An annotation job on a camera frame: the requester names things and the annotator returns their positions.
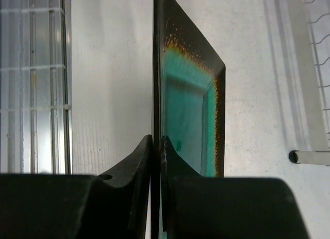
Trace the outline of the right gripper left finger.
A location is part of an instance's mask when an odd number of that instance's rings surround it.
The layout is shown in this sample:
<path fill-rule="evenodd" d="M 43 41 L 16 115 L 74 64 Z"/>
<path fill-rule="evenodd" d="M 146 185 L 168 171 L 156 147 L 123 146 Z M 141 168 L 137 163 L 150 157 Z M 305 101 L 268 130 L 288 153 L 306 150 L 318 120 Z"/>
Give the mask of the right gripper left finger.
<path fill-rule="evenodd" d="M 144 238 L 152 137 L 94 175 L 2 174 L 1 238 Z"/>

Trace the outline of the dark square plate gold rim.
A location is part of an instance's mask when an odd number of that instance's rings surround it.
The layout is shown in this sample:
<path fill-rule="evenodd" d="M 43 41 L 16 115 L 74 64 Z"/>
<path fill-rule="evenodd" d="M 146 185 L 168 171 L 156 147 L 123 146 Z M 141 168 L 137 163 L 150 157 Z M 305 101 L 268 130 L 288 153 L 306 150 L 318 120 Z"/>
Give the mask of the dark square plate gold rim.
<path fill-rule="evenodd" d="M 193 23 L 176 0 L 153 0 L 153 141 L 155 156 L 151 175 L 151 237 L 161 238 L 162 198 L 161 198 L 161 57 L 164 49 L 174 46 L 192 54 L 198 61 L 215 72 L 224 63 L 205 36 Z M 224 135 L 225 148 L 225 78 L 226 66 L 218 77 L 219 91 L 224 92 Z"/>

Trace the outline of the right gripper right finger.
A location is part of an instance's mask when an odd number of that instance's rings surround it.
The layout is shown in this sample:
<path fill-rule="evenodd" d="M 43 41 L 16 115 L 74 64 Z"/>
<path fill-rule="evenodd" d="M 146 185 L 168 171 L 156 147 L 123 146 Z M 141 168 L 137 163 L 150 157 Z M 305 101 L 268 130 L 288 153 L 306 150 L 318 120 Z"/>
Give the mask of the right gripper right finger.
<path fill-rule="evenodd" d="M 168 238 L 308 238 L 289 186 L 276 178 L 204 177 L 161 140 L 162 228 Z"/>

